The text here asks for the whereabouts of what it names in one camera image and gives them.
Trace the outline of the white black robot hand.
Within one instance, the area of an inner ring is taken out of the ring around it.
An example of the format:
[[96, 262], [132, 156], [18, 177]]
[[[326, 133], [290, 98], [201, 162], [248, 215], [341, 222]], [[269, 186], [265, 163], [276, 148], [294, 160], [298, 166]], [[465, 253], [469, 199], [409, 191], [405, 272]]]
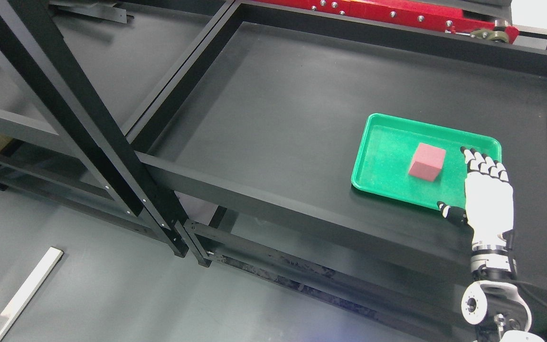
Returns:
[[473, 231], [472, 250], [507, 249], [506, 234], [514, 229], [514, 188], [506, 167], [476, 149], [460, 148], [466, 167], [465, 205], [437, 203], [441, 216], [456, 227]]

